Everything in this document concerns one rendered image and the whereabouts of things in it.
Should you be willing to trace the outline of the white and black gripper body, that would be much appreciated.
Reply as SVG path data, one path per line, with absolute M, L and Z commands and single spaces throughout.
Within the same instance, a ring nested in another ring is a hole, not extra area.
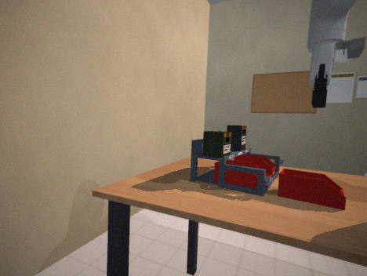
M 339 45 L 339 47 L 337 47 L 336 45 Z M 308 52 L 312 53 L 311 69 L 310 69 L 310 77 L 309 77 L 310 87 L 314 85 L 315 76 L 318 75 L 320 64 L 325 64 L 326 72 L 324 73 L 324 78 L 326 75 L 328 75 L 326 79 L 328 79 L 327 86 L 329 85 L 330 79 L 331 79 L 330 77 L 332 77 L 335 53 L 336 53 L 336 50 L 338 50 L 338 48 L 341 48 L 341 47 L 342 45 L 336 44 L 335 42 L 326 42 L 326 43 L 313 45 L 309 48 Z

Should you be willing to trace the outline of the dark grey tool case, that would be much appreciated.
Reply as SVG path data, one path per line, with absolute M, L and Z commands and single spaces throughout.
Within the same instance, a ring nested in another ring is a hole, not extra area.
M 231 151 L 245 150 L 246 129 L 247 129 L 247 126 L 244 126 L 244 125 L 228 125 L 227 126 L 227 132 L 232 132 Z

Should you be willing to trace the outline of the red bin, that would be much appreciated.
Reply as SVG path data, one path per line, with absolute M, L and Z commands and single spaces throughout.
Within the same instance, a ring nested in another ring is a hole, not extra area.
M 254 163 L 227 160 L 226 164 L 258 168 Z M 218 183 L 219 162 L 215 162 L 214 183 Z M 225 183 L 257 188 L 257 174 L 226 169 Z
M 278 196 L 342 210 L 346 205 L 343 188 L 316 172 L 283 169 L 279 173 Z
M 271 178 L 276 173 L 277 166 L 266 156 L 251 155 L 251 154 L 241 154 L 239 156 L 235 157 L 234 161 L 254 163 L 260 169 L 266 169 L 267 176 L 272 175 Z

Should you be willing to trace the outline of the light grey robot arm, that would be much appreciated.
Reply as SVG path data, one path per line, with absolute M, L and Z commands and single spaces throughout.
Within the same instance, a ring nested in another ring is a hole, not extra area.
M 347 49 L 347 58 L 358 58 L 365 48 L 365 37 L 344 41 L 347 15 L 357 0 L 312 0 L 307 48 L 335 42 Z

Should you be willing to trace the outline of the olive green tool case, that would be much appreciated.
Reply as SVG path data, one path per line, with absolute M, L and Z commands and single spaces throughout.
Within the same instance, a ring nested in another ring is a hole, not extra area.
M 231 134 L 224 131 L 204 131 L 203 156 L 222 158 L 231 154 Z

